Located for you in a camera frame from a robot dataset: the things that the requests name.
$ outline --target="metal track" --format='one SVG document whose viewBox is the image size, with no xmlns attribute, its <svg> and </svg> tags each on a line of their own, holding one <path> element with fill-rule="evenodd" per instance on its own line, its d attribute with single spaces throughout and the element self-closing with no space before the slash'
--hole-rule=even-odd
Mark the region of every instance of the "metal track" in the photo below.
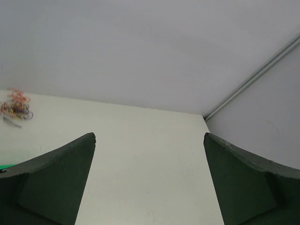
<svg viewBox="0 0 300 225">
<path fill-rule="evenodd" d="M 283 57 L 285 57 L 291 50 L 300 44 L 300 33 L 289 41 L 282 49 L 280 49 L 271 59 L 265 62 L 259 67 L 253 74 L 250 75 L 243 83 L 241 83 L 236 89 L 234 89 L 228 96 L 226 96 L 219 104 L 217 104 L 212 110 L 210 110 L 205 116 L 204 120 L 208 121 L 213 115 L 220 111 L 224 106 L 230 103 L 235 97 L 243 92 L 247 87 L 253 84 L 258 78 L 271 69 L 276 63 L 278 63 Z"/>
</svg>

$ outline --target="green plastic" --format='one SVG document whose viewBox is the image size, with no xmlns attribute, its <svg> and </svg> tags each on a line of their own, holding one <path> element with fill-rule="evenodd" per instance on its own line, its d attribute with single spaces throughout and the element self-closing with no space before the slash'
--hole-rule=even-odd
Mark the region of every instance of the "green plastic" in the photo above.
<svg viewBox="0 0 300 225">
<path fill-rule="evenodd" d="M 8 168 L 8 167 L 10 167 L 10 166 L 13 166 L 13 164 L 11 164 L 11 165 L 0 165 L 0 170 L 2 170 L 2 169 L 4 169 L 4 168 Z"/>
</svg>

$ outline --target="white wall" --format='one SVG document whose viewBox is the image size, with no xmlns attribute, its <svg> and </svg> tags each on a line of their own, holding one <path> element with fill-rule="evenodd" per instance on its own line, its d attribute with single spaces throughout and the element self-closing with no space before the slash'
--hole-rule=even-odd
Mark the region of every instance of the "white wall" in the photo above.
<svg viewBox="0 0 300 225">
<path fill-rule="evenodd" d="M 0 91 L 5 100 L 7 91 Z M 28 95 L 22 129 L 0 121 L 0 165 L 94 132 L 96 152 L 77 225 L 222 225 L 202 116 Z"/>
<path fill-rule="evenodd" d="M 241 148 L 300 169 L 300 46 L 207 125 Z"/>
<path fill-rule="evenodd" d="M 300 29 L 299 0 L 0 0 L 0 88 L 206 114 Z"/>
</svg>

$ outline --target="rubber band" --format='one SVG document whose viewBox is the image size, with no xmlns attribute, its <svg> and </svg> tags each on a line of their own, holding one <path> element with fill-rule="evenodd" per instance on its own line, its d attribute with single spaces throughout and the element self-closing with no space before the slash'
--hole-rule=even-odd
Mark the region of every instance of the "rubber band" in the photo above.
<svg viewBox="0 0 300 225">
<path fill-rule="evenodd" d="M 25 97 L 20 90 L 9 90 L 13 92 L 7 96 L 10 99 L 1 105 L 0 114 L 4 116 L 3 120 L 7 124 L 21 128 L 21 126 L 14 123 L 12 119 L 31 120 L 33 118 L 33 112 L 29 110 L 30 98 Z"/>
</svg>

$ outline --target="green object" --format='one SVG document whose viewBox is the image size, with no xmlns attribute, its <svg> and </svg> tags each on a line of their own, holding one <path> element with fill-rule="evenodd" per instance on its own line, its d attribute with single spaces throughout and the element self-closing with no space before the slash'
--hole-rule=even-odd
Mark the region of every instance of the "green object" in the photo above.
<svg viewBox="0 0 300 225">
<path fill-rule="evenodd" d="M 95 146 L 89 133 L 0 170 L 0 225 L 75 225 Z"/>
<path fill-rule="evenodd" d="M 204 147 L 225 225 L 300 225 L 300 170 L 213 134 Z"/>
<path fill-rule="evenodd" d="M 10 166 L 13 166 L 13 164 L 11 164 L 11 165 L 0 165 L 0 170 L 8 168 Z"/>
</svg>

